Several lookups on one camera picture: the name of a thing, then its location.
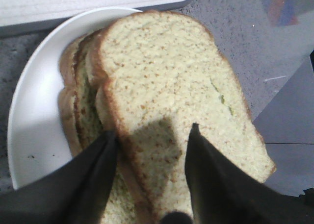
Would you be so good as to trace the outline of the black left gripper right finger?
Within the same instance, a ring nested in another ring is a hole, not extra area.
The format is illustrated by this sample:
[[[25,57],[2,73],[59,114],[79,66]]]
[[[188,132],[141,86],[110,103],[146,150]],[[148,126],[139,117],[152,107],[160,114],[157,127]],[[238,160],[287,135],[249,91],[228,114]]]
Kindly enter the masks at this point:
[[[185,175],[196,224],[312,224],[314,209],[257,182],[219,152],[193,124]]]

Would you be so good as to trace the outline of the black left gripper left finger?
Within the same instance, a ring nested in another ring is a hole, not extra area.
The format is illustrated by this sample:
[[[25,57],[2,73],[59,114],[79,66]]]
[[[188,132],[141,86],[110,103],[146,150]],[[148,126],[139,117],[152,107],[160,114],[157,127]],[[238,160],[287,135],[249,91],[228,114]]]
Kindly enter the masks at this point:
[[[115,133],[44,178],[0,198],[2,224],[99,224],[117,165]]]

